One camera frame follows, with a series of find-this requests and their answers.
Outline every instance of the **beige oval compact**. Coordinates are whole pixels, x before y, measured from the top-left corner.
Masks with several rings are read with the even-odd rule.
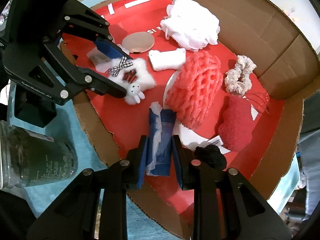
[[[122,47],[130,51],[130,53],[146,52],[155,44],[155,38],[147,32],[132,33],[126,36],[122,41]]]

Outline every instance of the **cardboard box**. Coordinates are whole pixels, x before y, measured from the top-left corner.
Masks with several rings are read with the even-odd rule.
[[[118,0],[95,5],[95,10]],[[320,88],[319,60],[304,35],[268,0],[195,0],[220,20],[219,41],[237,55],[250,57],[255,74],[275,99],[285,99],[276,132],[250,182],[268,199],[288,171],[299,137],[303,100]],[[72,55],[62,47],[65,54]],[[85,93],[74,98],[83,130],[100,159],[112,165],[119,160],[112,134],[103,126]],[[145,182],[130,198],[167,231],[189,239],[190,228]]]

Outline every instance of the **transparent jar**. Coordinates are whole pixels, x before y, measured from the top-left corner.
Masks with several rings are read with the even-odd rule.
[[[0,189],[57,182],[77,169],[76,152],[67,143],[0,121]]]

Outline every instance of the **checkered ribbon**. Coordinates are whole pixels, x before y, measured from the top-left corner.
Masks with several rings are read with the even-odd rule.
[[[131,67],[131,66],[133,66],[132,61],[130,60],[127,61],[127,57],[122,57],[120,60],[119,66],[110,68],[108,72],[111,76],[116,77],[119,74],[121,69],[126,67]]]

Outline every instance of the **black fuzzy object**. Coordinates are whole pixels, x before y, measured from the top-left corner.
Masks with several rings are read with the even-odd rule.
[[[205,148],[196,147],[194,156],[196,159],[207,163],[211,168],[224,170],[227,167],[227,159],[216,145],[210,144]]]

